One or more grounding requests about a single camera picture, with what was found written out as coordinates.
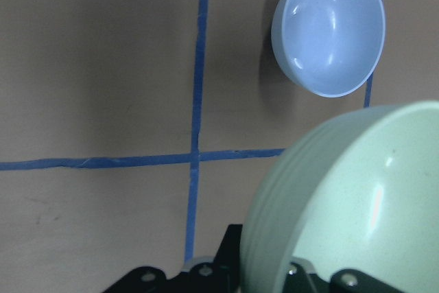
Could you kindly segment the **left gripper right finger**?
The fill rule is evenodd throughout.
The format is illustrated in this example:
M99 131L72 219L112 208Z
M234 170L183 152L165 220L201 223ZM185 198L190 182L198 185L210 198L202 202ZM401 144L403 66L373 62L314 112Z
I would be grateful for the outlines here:
M325 281L310 261L295 257L289 263L283 292L397 293L401 290L352 268L338 270Z

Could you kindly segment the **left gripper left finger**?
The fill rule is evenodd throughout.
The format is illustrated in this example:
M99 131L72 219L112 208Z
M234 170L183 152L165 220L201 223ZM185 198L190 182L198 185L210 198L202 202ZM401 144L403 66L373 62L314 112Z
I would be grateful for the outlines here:
M239 287L241 224L228 225L214 257L199 257L168 278L159 268L135 268L106 292L236 292Z

